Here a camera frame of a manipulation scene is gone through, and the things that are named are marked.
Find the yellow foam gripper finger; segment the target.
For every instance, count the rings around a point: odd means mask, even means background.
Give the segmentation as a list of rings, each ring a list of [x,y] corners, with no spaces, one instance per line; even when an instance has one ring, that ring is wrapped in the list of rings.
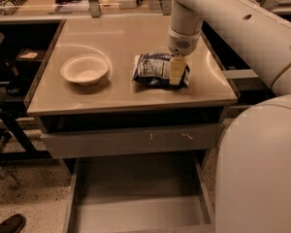
[[[186,68],[183,57],[173,57],[170,61],[170,85],[179,85]]]

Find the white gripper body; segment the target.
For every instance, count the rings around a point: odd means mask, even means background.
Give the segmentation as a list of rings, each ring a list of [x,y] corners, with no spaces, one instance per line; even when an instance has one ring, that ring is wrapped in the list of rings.
[[[193,35],[183,35],[177,33],[172,27],[168,30],[168,49],[175,56],[186,56],[191,54],[196,48],[201,32]]]

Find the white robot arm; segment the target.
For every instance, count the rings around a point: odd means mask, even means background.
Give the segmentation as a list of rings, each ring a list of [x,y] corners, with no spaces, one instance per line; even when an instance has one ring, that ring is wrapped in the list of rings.
[[[274,95],[239,114],[221,139],[215,233],[291,233],[291,22],[248,0],[174,0],[172,53],[196,48],[201,21],[247,65],[229,78]]]

